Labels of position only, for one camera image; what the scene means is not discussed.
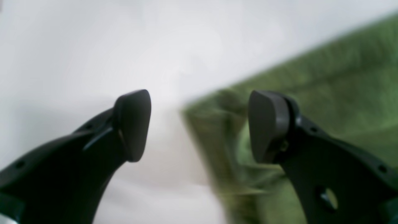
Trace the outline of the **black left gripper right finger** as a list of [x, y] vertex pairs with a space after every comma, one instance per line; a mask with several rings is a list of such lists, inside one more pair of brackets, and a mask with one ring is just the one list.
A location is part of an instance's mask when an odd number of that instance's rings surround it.
[[396, 224], [397, 172], [380, 159], [327, 135], [273, 91], [248, 102], [255, 161], [282, 167], [309, 224]]

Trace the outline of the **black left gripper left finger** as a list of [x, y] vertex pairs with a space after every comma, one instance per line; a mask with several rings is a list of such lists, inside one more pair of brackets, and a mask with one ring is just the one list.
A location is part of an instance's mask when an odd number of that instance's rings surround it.
[[151, 117], [147, 90], [121, 95], [112, 108], [1, 170], [1, 216], [18, 224], [91, 224], [115, 172], [140, 161]]

